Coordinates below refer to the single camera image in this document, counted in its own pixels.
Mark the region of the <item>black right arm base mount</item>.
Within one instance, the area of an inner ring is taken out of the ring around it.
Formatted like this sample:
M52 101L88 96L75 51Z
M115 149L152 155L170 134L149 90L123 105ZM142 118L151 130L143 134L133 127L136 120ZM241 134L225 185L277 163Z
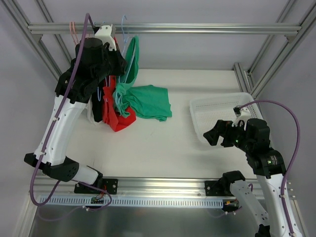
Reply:
M207 180L204 182L205 195L207 197L221 197L224 196L224 189L219 181Z

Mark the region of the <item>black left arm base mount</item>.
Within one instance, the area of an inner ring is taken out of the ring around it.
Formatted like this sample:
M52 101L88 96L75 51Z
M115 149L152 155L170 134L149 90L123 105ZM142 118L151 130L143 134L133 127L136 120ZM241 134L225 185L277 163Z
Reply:
M118 179L98 178L93 184L87 186L82 183L75 184L75 194L96 194L99 195L103 191L111 195L116 195L118 190Z

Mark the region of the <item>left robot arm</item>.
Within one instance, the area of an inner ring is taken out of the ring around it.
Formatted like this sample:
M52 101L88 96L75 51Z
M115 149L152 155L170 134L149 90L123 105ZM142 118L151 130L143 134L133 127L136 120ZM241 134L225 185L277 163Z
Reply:
M72 59L70 68L60 76L43 139L34 153L25 155L24 162L50 178L85 183L91 193L98 193L103 187L102 173L68 158L66 150L76 121L91 96L107 76L123 75L126 61L118 48L110 50L109 43L100 39L86 38L82 53L79 47L75 47L79 66L75 68L76 59Z

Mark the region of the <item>green tank top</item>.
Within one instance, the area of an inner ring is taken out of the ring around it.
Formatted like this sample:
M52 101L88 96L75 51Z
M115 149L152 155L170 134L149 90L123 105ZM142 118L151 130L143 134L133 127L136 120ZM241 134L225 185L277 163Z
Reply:
M172 117L168 90L153 85L134 85L139 73L139 56L139 38L134 36L125 53L125 73L116 79L114 109L124 118L131 115L127 111L130 107L139 118L166 121Z

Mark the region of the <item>blue wire hanger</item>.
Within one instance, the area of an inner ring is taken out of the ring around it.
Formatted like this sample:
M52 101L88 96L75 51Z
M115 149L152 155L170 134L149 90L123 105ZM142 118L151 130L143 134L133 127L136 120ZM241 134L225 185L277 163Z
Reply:
M138 36L128 36L127 30L124 29L124 15L121 20L121 30L123 34L123 58L126 60L125 74L116 79L116 87L113 93L114 109L120 116L127 118L130 112L126 109L128 104L123 101L127 91L134 85L139 71L139 38Z

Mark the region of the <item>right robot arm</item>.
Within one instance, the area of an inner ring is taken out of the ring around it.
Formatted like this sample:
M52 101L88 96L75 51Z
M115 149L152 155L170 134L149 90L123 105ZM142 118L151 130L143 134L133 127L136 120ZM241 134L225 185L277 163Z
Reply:
M203 134L212 146L223 137L221 146L236 147L245 152L246 160L256 175L263 192L266 207L263 208L238 170L223 173L210 188L211 193L234 196L239 206L250 215L257 237L300 237L285 185L286 168L280 152L270 146L270 128L258 118L247 122L218 120L215 126Z

